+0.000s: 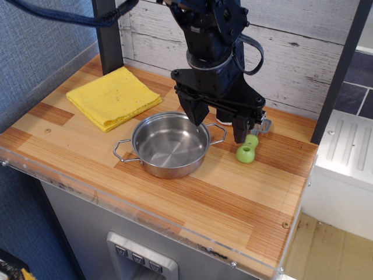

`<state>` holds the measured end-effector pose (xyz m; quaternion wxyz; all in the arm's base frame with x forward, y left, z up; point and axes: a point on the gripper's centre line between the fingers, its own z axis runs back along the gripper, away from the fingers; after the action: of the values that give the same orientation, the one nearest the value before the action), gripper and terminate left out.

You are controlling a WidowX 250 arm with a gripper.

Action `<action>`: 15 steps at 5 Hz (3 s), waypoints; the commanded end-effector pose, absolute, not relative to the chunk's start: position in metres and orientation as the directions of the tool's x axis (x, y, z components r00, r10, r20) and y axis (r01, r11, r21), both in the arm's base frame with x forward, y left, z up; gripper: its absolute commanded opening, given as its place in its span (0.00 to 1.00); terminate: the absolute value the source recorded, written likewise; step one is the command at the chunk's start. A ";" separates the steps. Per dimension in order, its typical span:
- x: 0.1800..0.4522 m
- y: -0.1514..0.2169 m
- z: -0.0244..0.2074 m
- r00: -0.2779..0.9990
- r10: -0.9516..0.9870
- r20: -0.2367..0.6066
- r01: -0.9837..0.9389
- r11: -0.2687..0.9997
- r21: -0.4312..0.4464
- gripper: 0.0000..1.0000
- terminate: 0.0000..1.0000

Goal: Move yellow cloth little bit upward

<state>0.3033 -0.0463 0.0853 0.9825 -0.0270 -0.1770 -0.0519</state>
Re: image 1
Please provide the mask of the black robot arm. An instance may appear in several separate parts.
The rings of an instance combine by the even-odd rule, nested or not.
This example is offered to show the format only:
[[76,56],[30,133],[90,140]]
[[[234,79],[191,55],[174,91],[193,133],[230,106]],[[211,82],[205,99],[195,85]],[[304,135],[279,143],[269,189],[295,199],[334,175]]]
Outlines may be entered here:
[[262,46],[244,35],[249,26],[248,9],[240,1],[165,1],[184,32],[188,69],[175,69],[171,78],[181,107],[190,122],[199,126],[209,113],[217,110],[221,123],[233,126],[235,142],[240,144],[266,113],[266,100],[245,81],[252,70],[245,69],[244,44],[263,54]]

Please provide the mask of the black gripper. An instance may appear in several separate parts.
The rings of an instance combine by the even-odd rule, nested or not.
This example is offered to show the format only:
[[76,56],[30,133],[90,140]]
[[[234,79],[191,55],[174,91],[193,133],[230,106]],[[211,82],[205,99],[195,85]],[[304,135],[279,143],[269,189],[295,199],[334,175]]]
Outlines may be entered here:
[[175,69],[171,78],[190,122],[199,126],[209,114],[209,106],[228,112],[237,144],[244,143],[251,127],[266,118],[264,97],[247,84],[233,59],[216,69]]

